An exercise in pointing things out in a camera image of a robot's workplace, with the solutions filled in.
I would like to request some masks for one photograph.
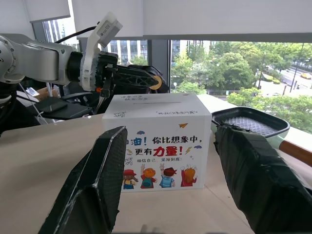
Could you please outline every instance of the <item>black tape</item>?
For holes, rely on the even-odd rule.
[[[312,231],[312,192],[267,140],[219,125],[215,134],[228,188],[256,234]]]

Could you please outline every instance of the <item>road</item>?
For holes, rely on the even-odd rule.
[[[293,82],[293,76],[294,76],[295,69],[290,68],[287,72],[286,70],[283,70],[281,74],[283,75],[283,81],[287,83],[288,85],[292,85]],[[312,80],[310,79],[304,79],[301,75],[302,72],[297,71],[296,77],[294,82],[297,81],[297,84],[300,85],[300,89],[307,89],[312,87]]]

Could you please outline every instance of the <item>robotic arm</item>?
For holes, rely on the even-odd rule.
[[[121,28],[108,13],[88,38],[84,54],[74,52],[71,46],[31,40],[21,34],[0,34],[0,84],[15,85],[25,76],[61,85],[79,82],[84,90],[96,90],[103,98],[112,94],[115,84],[157,85],[157,79],[146,71],[118,66],[116,54],[98,49],[98,43],[106,47]]]

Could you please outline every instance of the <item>paper airplane illustration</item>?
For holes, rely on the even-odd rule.
[[[185,128],[186,125],[188,125],[188,123],[181,123],[181,124],[179,124],[180,128]]]

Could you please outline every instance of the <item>window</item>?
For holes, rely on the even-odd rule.
[[[148,64],[146,40],[112,40],[104,51],[118,54],[118,64]]]
[[[312,134],[312,43],[176,40],[172,56],[171,92],[210,94]]]
[[[68,0],[68,5],[71,17],[43,22],[43,28],[48,42],[55,42],[76,32],[71,0]],[[79,51],[79,41],[77,37],[70,38],[61,44],[70,45],[75,51]]]

